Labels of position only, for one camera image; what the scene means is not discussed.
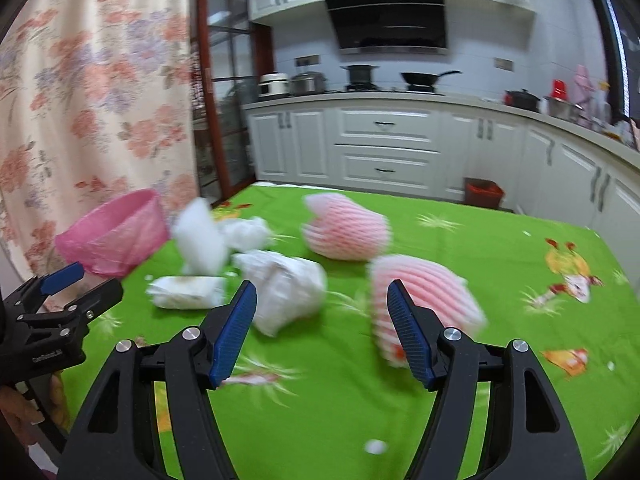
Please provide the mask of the operator hand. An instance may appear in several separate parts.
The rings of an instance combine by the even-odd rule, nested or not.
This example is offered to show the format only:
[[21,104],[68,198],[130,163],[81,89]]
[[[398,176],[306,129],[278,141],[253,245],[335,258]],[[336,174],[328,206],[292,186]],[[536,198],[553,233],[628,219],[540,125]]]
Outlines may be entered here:
[[[51,375],[49,382],[49,400],[52,408],[49,415],[58,428],[67,429],[70,424],[70,411],[66,401],[61,373]],[[18,442],[27,450],[37,442],[32,426],[43,421],[43,414],[32,402],[13,388],[2,386],[0,392],[2,415],[9,424]]]

